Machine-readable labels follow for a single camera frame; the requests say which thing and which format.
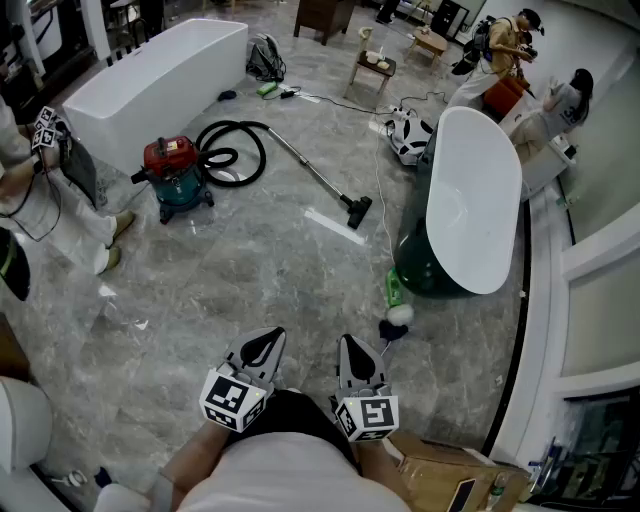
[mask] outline shoe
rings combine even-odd
[[[120,249],[117,247],[112,247],[109,249],[109,259],[107,260],[107,266],[104,267],[102,272],[106,272],[107,270],[111,270],[116,267],[120,263]]]
[[[125,229],[131,226],[135,218],[136,215],[131,210],[126,210],[116,215],[116,232],[113,234],[113,239],[118,238]]]

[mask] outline marble floor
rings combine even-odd
[[[210,5],[207,16],[229,18],[229,8]],[[199,14],[188,7],[182,4],[175,23]],[[198,9],[199,2],[191,7]],[[251,34],[276,37],[287,84],[346,101],[342,93],[359,44],[357,29],[373,26],[371,47],[384,46],[398,62],[380,112],[403,97],[442,91],[449,98],[455,90],[447,70],[460,56],[459,47],[452,45],[435,70],[422,50],[404,62],[411,41],[403,34],[411,26],[398,20],[393,30],[383,27],[373,22],[375,11],[362,7],[356,7],[347,34],[333,36],[323,47],[319,34],[309,29],[292,37],[296,9],[294,1],[239,0],[235,16],[248,23]],[[323,408],[335,390],[337,337],[349,332],[383,348],[377,326],[385,314],[384,276],[392,261],[375,169],[378,165],[394,242],[412,170],[400,165],[371,129],[384,115],[327,101],[262,101],[255,94],[259,85],[245,79],[235,100],[212,105],[184,134],[195,139],[220,119],[269,124],[347,195],[373,198],[357,231],[364,243],[304,216],[313,209],[340,224],[347,220],[334,198],[264,133],[259,135],[268,163],[255,184],[215,188],[213,209],[203,206],[167,226],[158,222],[150,188],[136,195],[140,186],[100,164],[107,199],[102,211],[129,205],[138,216],[117,242],[123,251],[120,265],[96,277],[44,243],[25,242],[31,295],[20,303],[3,291],[0,303],[53,406],[46,471],[80,469],[90,476],[104,466],[120,483],[146,490],[156,470],[202,423],[197,397],[206,373],[219,364],[227,342],[244,331],[285,327],[283,379]],[[376,77],[361,72],[350,98],[370,108],[378,86]],[[430,124],[445,107],[442,95],[405,105]],[[227,139],[240,151],[234,169],[256,165],[245,136]],[[509,277],[496,293],[451,301],[408,297],[415,323],[384,356],[400,396],[402,428],[481,447],[511,359],[523,278],[522,236],[520,225]],[[92,508],[98,492],[93,482],[77,491],[62,490],[82,510]]]

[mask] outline vacuum hose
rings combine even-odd
[[[269,127],[266,124],[259,123],[257,121],[218,121],[202,130],[202,133],[200,133],[200,135],[198,135],[198,138],[196,139],[195,146],[199,152],[197,162],[198,168],[207,181],[219,187],[235,188],[249,185],[250,183],[256,181],[262,175],[262,173],[264,172],[264,168],[267,165],[267,155],[265,153],[264,146],[262,145],[262,141],[258,138],[258,136],[251,128],[260,128],[262,130],[269,131]],[[251,137],[253,142],[255,142],[258,148],[258,153],[260,153],[260,162],[258,163],[258,169],[256,169],[256,172],[254,172],[251,176],[241,181],[221,180],[213,176],[209,172],[209,170],[221,169],[223,167],[232,165],[238,159],[238,152],[233,148],[219,148],[212,150],[209,150],[209,148],[220,137],[236,130],[243,131],[249,137]],[[214,133],[203,143],[202,141],[211,132]],[[223,162],[210,161],[211,158],[219,155],[229,155],[229,158]]]

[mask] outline small wooden table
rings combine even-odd
[[[409,55],[411,55],[411,52],[416,47],[416,45],[421,46],[422,48],[433,53],[431,69],[435,68],[436,64],[438,63],[438,58],[447,51],[447,40],[440,34],[436,34],[433,30],[430,30],[428,34],[423,34],[422,29],[418,28],[413,32],[413,35],[415,39],[413,40],[411,48],[409,48],[409,52],[407,53],[406,58],[409,58]]]

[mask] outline white robot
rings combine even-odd
[[[392,120],[386,126],[387,140],[400,161],[404,165],[417,165],[433,128],[402,107],[393,109]]]

